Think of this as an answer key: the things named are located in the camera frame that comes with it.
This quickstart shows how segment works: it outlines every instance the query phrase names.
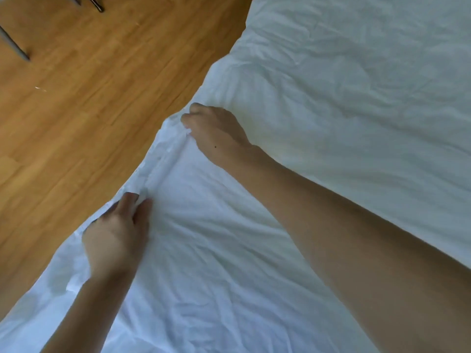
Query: bedding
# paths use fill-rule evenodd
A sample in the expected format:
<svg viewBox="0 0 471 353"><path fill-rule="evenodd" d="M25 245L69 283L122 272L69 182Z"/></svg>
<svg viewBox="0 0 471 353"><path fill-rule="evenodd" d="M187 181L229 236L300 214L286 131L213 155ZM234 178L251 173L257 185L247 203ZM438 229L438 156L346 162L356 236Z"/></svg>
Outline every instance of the bedding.
<svg viewBox="0 0 471 353"><path fill-rule="evenodd" d="M193 101L303 176L471 267L471 0L254 0ZM169 117L115 198L0 323L39 352L89 275L80 237L125 191L151 240L103 352L376 352L276 220Z"/></svg>

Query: bed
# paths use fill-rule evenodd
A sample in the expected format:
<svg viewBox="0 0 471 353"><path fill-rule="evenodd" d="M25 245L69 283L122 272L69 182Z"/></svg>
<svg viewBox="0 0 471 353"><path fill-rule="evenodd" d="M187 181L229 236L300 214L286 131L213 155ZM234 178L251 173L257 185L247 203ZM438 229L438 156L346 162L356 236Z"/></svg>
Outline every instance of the bed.
<svg viewBox="0 0 471 353"><path fill-rule="evenodd" d="M471 0L254 0L191 102L277 161L471 267ZM151 240L103 352L376 352L288 234L169 117L116 194L0 323L39 352L89 274L80 237L124 191Z"/></svg>

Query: hand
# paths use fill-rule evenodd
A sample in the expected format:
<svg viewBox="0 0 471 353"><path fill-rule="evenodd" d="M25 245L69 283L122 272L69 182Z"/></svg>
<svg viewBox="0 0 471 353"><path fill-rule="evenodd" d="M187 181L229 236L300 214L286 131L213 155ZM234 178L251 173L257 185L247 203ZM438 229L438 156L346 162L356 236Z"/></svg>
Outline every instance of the hand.
<svg viewBox="0 0 471 353"><path fill-rule="evenodd" d="M134 211L138 198L135 193L125 193L83 234L91 278L106 280L121 274L134 278L147 243L152 211L151 199Z"/></svg>
<svg viewBox="0 0 471 353"><path fill-rule="evenodd" d="M181 122L191 129L201 152L217 166L224 168L224 161L252 146L233 113L223 108L193 103Z"/></svg>

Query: forearm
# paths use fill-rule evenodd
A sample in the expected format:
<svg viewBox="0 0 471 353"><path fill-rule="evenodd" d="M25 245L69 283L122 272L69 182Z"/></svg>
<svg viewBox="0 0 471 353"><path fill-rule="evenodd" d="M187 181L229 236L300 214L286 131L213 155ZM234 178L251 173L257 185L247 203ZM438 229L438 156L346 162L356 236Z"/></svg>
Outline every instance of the forearm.
<svg viewBox="0 0 471 353"><path fill-rule="evenodd" d="M468 269L260 149L248 152L224 168L286 228L380 349L469 348Z"/></svg>
<svg viewBox="0 0 471 353"><path fill-rule="evenodd" d="M89 279L41 353L100 352L133 277Z"/></svg>

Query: wooden floor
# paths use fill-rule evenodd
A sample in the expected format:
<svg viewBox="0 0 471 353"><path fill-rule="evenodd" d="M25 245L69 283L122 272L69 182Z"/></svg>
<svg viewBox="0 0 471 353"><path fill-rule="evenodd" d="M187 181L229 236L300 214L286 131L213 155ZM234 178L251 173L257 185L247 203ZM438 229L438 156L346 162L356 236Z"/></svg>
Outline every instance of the wooden floor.
<svg viewBox="0 0 471 353"><path fill-rule="evenodd" d="M5 0L0 318L108 201L244 29L251 0Z"/></svg>

